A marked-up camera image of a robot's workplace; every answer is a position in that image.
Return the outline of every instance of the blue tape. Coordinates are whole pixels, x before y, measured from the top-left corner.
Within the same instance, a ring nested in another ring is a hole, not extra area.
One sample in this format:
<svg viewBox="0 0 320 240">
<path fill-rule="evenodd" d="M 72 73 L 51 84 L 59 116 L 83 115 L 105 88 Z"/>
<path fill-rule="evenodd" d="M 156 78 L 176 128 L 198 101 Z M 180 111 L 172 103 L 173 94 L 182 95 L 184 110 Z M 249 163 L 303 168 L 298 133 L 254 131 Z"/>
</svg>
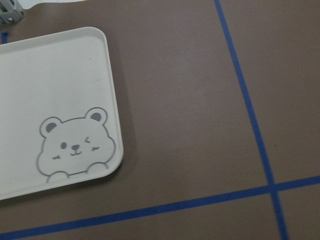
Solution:
<svg viewBox="0 0 320 240">
<path fill-rule="evenodd" d="M 320 176 L 313 176 L 299 180 L 282 182 L 278 183 L 275 187 L 277 191 L 285 191 L 290 189 L 303 188 L 306 186 L 312 186 L 316 184 L 320 184 Z"/>
<path fill-rule="evenodd" d="M 8 43 L 8 31 L 4 30 L 1 32 L 1 42 L 2 44 Z"/>
<path fill-rule="evenodd" d="M 22 239 L 22 238 L 28 238 L 32 236 L 38 236 L 38 235 L 52 234 L 52 233 L 57 233 L 62 231 L 92 227 L 92 226 L 101 225 L 101 224 L 108 224 L 108 223 L 142 218 L 142 217 L 147 217 L 147 216 L 152 216 L 157 214 L 164 214 L 164 213 L 179 211 L 183 209 L 191 209 L 191 208 L 196 208 L 196 207 L 201 207 L 206 205 L 213 205 L 213 204 L 228 202 L 232 200 L 245 199 L 245 198 L 250 198 L 254 196 L 270 194 L 270 193 L 271 193 L 272 202 L 280 203 L 277 191 L 286 191 L 286 190 L 291 190 L 296 188 L 312 186 L 316 184 L 320 184 L 320 176 L 314 176 L 314 177 L 309 177 L 309 178 L 304 178 L 304 179 L 299 179 L 294 181 L 278 183 L 275 185 L 274 188 L 271 188 L 270 186 L 262 186 L 262 187 L 248 189 L 248 190 L 241 190 L 241 191 L 235 191 L 235 192 L 224 193 L 219 195 L 213 195 L 213 196 L 208 196 L 208 197 L 203 197 L 203 198 L 198 198 L 193 200 L 170 203 L 170 204 L 161 205 L 161 206 L 154 206 L 154 207 L 143 208 L 143 209 L 138 209 L 133 211 L 115 213 L 111 215 L 104 215 L 104 216 L 92 217 L 92 218 L 87 218 L 82 220 L 53 224 L 48 226 L 29 228 L 25 230 L 0 233 L 0 240 L 14 240 L 14 239 Z M 278 204 L 275 204 L 274 208 L 276 213 L 280 213 L 277 216 L 277 218 L 283 218 L 281 206 Z M 285 225 L 281 224 L 284 222 L 285 221 L 282 219 L 282 221 L 280 221 L 280 224 L 279 224 L 279 228 L 282 229 L 282 231 L 286 230 Z"/>
<path fill-rule="evenodd" d="M 247 109 L 247 112 L 248 112 L 248 115 L 250 118 L 251 126 L 252 126 L 252 129 L 254 132 L 256 144 L 259 149 L 259 153 L 260 153 L 260 157 L 262 160 L 266 179 L 267 179 L 268 185 L 270 187 L 274 188 L 275 187 L 275 180 L 273 177 L 269 158 L 268 158 L 267 151 L 265 148 L 264 140 L 263 140 L 263 137 L 262 137 L 259 125 L 258 125 L 258 121 L 256 118 L 254 107 L 251 102 L 249 91 L 248 91 L 246 81 L 245 81 L 245 78 L 243 76 L 243 73 L 242 73 L 242 70 L 240 67 L 240 63 L 239 63 L 239 60 L 237 57 L 237 53 L 236 53 L 232 38 L 231 38 L 231 34 L 229 32 L 228 24 L 227 24 L 227 21 L 226 21 L 226 18 L 225 18 L 220 1 L 214 0 L 214 3 L 215 3 L 216 10 L 218 12 L 221 27 L 222 27 L 222 30 L 224 33 L 224 37 L 225 37 L 226 43 L 229 48 L 229 52 L 231 55 L 231 59 L 233 62 L 235 73 L 238 78 L 238 82 L 239 82 L 239 85 L 240 85 L 240 88 L 242 91 L 242 96 L 244 98 L 245 106 L 246 106 L 246 109 Z M 275 215 L 276 215 L 276 220 L 278 223 L 278 229 L 279 229 L 281 238 L 282 238 L 282 240 L 288 240 L 289 236 L 288 236 L 288 231 L 286 228 L 285 219 L 284 219 L 282 208 L 281 208 L 281 203 L 280 203 L 280 200 L 278 197 L 278 193 L 276 192 L 275 189 L 271 191 L 271 199 L 272 199 L 272 203 L 273 203 L 273 207 L 274 207 L 274 211 L 275 211 Z"/>
<path fill-rule="evenodd" d="M 82 220 L 64 222 L 48 226 L 40 226 L 20 231 L 13 231 L 0 234 L 1 240 L 14 240 L 28 238 L 32 236 L 57 233 L 67 230 L 92 227 L 101 224 L 114 223 L 129 219 L 142 218 L 157 214 L 169 213 L 173 211 L 196 208 L 211 204 L 223 203 L 232 200 L 244 199 L 254 196 L 259 196 L 263 194 L 268 194 L 270 189 L 268 186 L 256 187 L 248 190 L 235 191 L 230 193 L 224 193 L 220 195 L 202 197 L 193 200 L 181 201 L 176 203 L 170 203 L 166 205 L 153 206 L 133 211 L 121 212 L 111 215 L 92 217 Z"/>
</svg>

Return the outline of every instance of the cartoon bear face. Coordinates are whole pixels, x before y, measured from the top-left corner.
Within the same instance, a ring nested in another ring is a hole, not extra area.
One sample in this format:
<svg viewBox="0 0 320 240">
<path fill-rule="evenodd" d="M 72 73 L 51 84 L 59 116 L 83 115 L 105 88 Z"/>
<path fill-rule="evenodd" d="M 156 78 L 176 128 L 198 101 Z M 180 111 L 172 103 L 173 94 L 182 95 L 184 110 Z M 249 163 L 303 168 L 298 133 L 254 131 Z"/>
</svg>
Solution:
<svg viewBox="0 0 320 240">
<path fill-rule="evenodd" d="M 104 125 L 107 116 L 103 108 L 94 107 L 84 117 L 46 119 L 40 126 L 44 140 L 36 161 L 39 172 L 48 177 L 56 173 L 69 177 L 86 173 L 98 163 L 108 168 L 116 145 Z"/>
</svg>

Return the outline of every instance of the plastic tray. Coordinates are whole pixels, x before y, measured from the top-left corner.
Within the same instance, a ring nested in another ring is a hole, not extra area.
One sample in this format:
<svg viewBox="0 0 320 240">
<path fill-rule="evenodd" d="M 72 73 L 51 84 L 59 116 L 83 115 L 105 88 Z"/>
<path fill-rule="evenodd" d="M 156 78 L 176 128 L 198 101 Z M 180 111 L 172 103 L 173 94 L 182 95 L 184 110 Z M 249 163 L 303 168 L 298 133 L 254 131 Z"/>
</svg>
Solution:
<svg viewBox="0 0 320 240">
<path fill-rule="evenodd" d="M 104 177 L 123 143 L 106 36 L 0 45 L 0 200 Z"/>
</svg>

